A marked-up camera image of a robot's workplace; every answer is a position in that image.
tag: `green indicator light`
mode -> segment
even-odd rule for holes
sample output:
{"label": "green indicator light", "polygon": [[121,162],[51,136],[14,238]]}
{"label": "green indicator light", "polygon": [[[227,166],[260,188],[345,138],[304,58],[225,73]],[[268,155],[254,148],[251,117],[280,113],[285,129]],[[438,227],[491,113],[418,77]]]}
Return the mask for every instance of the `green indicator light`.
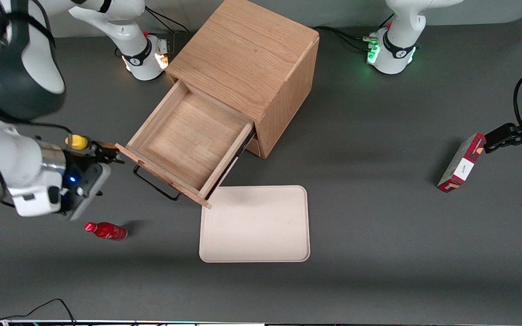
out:
{"label": "green indicator light", "polygon": [[408,63],[412,62],[412,59],[414,58],[414,52],[416,52],[416,46],[414,46],[414,49],[412,49],[412,53],[410,53],[410,58],[408,58]]}
{"label": "green indicator light", "polygon": [[374,46],[374,48],[371,49],[370,52],[372,52],[372,53],[370,53],[368,55],[368,62],[370,64],[373,64],[374,62],[376,62],[377,54],[379,54],[379,52],[380,52],[380,46],[379,45]]}

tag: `wood grain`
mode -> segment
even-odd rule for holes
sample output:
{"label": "wood grain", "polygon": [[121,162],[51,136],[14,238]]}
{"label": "wood grain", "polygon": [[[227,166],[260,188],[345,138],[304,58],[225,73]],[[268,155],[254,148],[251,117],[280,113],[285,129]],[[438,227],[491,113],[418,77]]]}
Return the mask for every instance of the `wood grain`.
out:
{"label": "wood grain", "polygon": [[141,152],[200,190],[246,124],[236,112],[189,92]]}
{"label": "wood grain", "polygon": [[186,86],[188,87],[188,90],[191,91],[192,93],[199,95],[200,97],[202,97],[203,99],[206,99],[207,101],[211,102],[213,105],[219,107],[220,109],[224,109],[231,114],[235,114],[236,118],[240,118],[243,121],[251,120],[246,115],[239,113],[238,111],[234,110],[231,107],[228,107],[226,104],[222,103],[221,101],[218,101],[214,97],[211,97],[211,95],[209,95],[209,94],[203,93],[203,91],[197,89],[196,87],[189,85],[189,84],[186,84]]}
{"label": "wood grain", "polygon": [[120,153],[128,156],[132,161],[134,161],[136,164],[140,165],[143,169],[157,177],[158,179],[161,179],[163,182],[166,182],[171,187],[176,188],[176,190],[179,190],[182,194],[190,198],[191,200],[194,200],[195,202],[201,204],[202,206],[205,206],[209,209],[212,208],[211,204],[207,202],[205,199],[200,198],[198,196],[198,192],[195,188],[190,187],[186,183],[182,182],[182,180],[179,180],[174,175],[168,173],[165,169],[158,166],[158,164],[151,161],[151,159],[145,157],[143,154],[139,153],[135,149],[132,148],[126,148],[120,144],[116,144],[116,147],[118,147],[118,150],[120,150]]}
{"label": "wood grain", "polygon": [[150,139],[158,130],[158,126],[164,122],[176,109],[179,103],[189,93],[188,87],[183,82],[176,82],[166,93],[164,99],[158,103],[156,109],[149,115],[145,122],[140,126],[136,134],[130,139],[127,146],[141,148],[147,139]]}
{"label": "wood grain", "polygon": [[227,153],[224,155],[223,159],[221,159],[220,163],[215,168],[215,171],[211,173],[211,176],[209,176],[209,179],[207,182],[203,185],[201,188],[201,191],[199,192],[199,196],[205,197],[209,192],[211,191],[212,187],[215,185],[217,180],[222,177],[224,170],[228,167],[228,165],[231,163],[231,160],[235,155],[237,154],[237,151],[241,148],[243,143],[245,142],[245,139],[251,131],[253,130],[253,122],[248,122],[248,124],[245,125],[243,130],[241,130],[241,133],[237,137],[237,139],[232,143],[230,149],[228,149]]}
{"label": "wood grain", "polygon": [[263,119],[255,123],[261,157],[267,158],[288,124],[311,91],[319,38],[308,48],[291,71]]}
{"label": "wood grain", "polygon": [[319,34],[246,0],[225,0],[166,71],[260,121]]}

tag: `bottle cap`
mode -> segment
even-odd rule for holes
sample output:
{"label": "bottle cap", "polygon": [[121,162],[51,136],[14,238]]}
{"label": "bottle cap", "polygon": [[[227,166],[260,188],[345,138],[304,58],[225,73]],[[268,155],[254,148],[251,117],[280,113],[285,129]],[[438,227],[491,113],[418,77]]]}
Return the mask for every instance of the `bottle cap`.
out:
{"label": "bottle cap", "polygon": [[96,231],[97,228],[98,228],[98,225],[96,225],[96,223],[91,223],[91,221],[86,223],[86,225],[83,227],[83,229],[85,229],[85,231],[88,231],[88,232]]}
{"label": "bottle cap", "polygon": [[87,147],[87,138],[78,134],[72,135],[72,143],[70,146],[75,150],[83,150]]}

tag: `yellow knob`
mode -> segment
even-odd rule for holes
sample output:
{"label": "yellow knob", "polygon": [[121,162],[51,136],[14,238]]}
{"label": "yellow knob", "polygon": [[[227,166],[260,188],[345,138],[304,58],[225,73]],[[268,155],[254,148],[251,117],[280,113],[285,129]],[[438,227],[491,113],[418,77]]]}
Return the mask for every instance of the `yellow knob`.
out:
{"label": "yellow knob", "polygon": [[71,147],[75,150],[83,150],[87,147],[87,138],[78,134],[72,135]]}

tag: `open drawer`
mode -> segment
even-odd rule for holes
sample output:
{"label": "open drawer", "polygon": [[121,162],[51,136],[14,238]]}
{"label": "open drawer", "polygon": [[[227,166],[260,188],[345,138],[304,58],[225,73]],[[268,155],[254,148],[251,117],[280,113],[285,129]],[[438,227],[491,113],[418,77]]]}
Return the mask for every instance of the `open drawer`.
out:
{"label": "open drawer", "polygon": [[178,80],[120,152],[211,208],[219,186],[254,134],[253,121]]}

